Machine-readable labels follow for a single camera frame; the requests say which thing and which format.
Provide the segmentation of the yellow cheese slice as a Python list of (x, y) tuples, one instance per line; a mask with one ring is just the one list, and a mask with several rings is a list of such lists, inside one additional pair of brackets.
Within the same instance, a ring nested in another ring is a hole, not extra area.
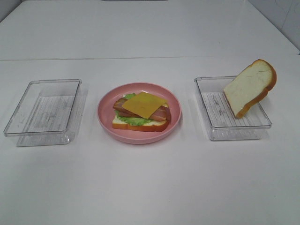
[(142, 91), (123, 103), (122, 107), (148, 119), (164, 103), (167, 103), (164, 98)]

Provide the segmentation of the bacon strip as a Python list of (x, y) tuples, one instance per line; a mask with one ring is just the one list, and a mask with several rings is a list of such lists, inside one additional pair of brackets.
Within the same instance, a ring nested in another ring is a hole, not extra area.
[[(122, 117), (134, 117), (134, 118), (141, 118), (141, 116), (126, 110), (125, 108), (122, 107), (122, 105), (127, 101), (127, 99), (125, 98), (120, 98), (118, 99), (114, 105), (113, 105), (113, 109), (119, 111), (119, 116)], [(156, 120), (156, 121), (164, 121), (164, 120), (168, 120), (171, 121), (172, 117), (171, 117), (171, 112), (170, 109), (168, 107), (167, 104), (164, 104), (162, 106), (160, 106), (151, 116), (150, 116), (151, 120)]]
[(169, 120), (170, 118), (170, 113), (167, 110), (167, 107), (164, 106), (159, 107), (148, 119), (143, 118), (126, 109), (122, 109), (121, 107), (114, 107), (114, 110), (118, 119), (134, 126), (141, 126), (150, 122), (162, 122), (165, 120)]

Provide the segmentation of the green lettuce leaf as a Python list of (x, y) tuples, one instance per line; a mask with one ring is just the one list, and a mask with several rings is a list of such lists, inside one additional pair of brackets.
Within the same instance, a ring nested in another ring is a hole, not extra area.
[[(129, 93), (129, 94), (124, 95), (122, 98), (129, 100), (132, 97), (134, 97), (135, 95), (136, 95), (135, 93)], [(119, 111), (117, 111), (117, 110), (115, 110), (115, 113), (116, 113), (115, 119), (117, 121), (125, 122), (125, 123), (127, 123), (129, 125), (133, 125), (133, 126), (142, 126), (142, 125), (145, 125), (146, 123), (154, 122), (154, 120), (144, 119), (142, 117), (141, 118), (122, 117), (122, 116), (119, 116)]]

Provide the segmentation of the white bread slice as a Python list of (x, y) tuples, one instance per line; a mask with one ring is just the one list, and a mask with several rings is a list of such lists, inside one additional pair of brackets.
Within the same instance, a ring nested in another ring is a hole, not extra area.
[(129, 125), (125, 122), (117, 121), (114, 118), (112, 120), (112, 127), (114, 129), (126, 129), (126, 130), (133, 130), (133, 131), (142, 131), (142, 132), (162, 132), (167, 128), (167, 126), (169, 125), (169, 122), (171, 122), (171, 121), (165, 120), (162, 122), (146, 123), (145, 125), (142, 125), (142, 126), (133, 126), (133, 125)]

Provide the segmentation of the pink round plate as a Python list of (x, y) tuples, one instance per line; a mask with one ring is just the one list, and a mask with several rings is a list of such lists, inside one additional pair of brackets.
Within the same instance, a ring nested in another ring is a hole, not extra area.
[[(162, 132), (114, 129), (112, 126), (112, 120), (115, 117), (113, 104), (124, 94), (137, 94), (141, 91), (159, 96), (167, 101), (171, 112), (171, 123)], [(181, 116), (180, 102), (171, 91), (162, 86), (146, 82), (128, 83), (112, 89), (102, 97), (97, 107), (97, 117), (103, 129), (116, 140), (130, 144), (153, 143), (167, 137), (178, 127)]]

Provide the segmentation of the clear plastic left tray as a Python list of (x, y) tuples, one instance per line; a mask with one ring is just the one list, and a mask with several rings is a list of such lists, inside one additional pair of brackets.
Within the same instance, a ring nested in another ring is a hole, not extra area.
[(70, 143), (81, 123), (86, 95), (81, 79), (31, 81), (3, 133), (18, 147)]

